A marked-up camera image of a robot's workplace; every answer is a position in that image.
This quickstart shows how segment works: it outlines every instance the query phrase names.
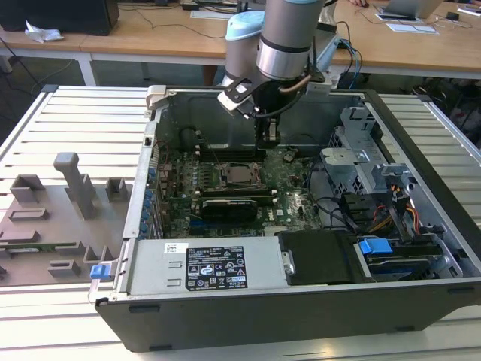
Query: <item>light blue robot joint cap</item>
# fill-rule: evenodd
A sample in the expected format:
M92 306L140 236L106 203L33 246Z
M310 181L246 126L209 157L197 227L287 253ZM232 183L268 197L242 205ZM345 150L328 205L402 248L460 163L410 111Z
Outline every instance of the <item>light blue robot joint cap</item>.
M235 14L228 21L227 41L236 41L251 38L260 34L264 25L264 11L246 11Z

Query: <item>paper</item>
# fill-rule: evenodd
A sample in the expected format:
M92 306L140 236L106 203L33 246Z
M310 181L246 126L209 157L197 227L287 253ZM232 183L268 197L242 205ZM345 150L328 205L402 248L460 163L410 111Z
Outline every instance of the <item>paper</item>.
M439 34L432 26L386 24L393 32L416 32L418 34Z
M44 43L44 41L62 40L63 36L57 29L40 29L37 26L30 25L26 21L27 29L25 30L26 35L34 41L39 43Z

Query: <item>laptop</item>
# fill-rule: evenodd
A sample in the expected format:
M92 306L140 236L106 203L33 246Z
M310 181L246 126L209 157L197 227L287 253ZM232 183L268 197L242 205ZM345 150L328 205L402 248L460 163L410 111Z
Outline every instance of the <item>laptop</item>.
M384 8L383 14L425 19L442 2L443 0L391 0Z

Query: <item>power supply label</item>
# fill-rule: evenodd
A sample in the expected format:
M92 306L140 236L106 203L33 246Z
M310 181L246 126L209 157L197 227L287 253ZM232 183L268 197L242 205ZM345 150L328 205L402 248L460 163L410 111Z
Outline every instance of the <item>power supply label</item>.
M187 248L189 291L247 288L244 247Z

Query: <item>computer case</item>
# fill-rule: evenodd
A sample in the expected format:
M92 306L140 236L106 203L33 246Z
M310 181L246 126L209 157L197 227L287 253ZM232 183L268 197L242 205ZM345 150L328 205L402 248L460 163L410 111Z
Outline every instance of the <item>computer case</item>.
M0 25L9 32L26 28L109 35L119 18L116 0L0 0Z

